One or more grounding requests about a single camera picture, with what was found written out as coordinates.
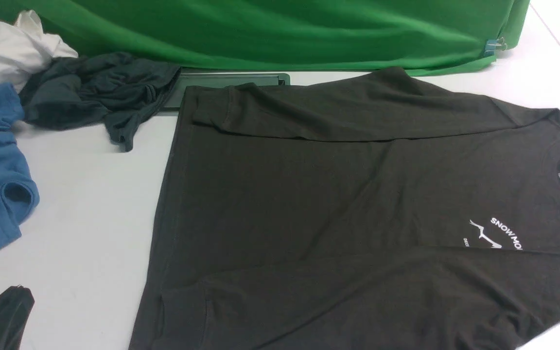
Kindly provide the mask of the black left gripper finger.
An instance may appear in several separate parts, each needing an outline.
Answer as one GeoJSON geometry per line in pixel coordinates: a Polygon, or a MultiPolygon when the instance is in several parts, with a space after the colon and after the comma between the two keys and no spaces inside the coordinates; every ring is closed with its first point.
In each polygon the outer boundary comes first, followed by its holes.
{"type": "Polygon", "coordinates": [[[10,286],[0,294],[0,350],[18,350],[34,306],[29,288],[10,286]]]}

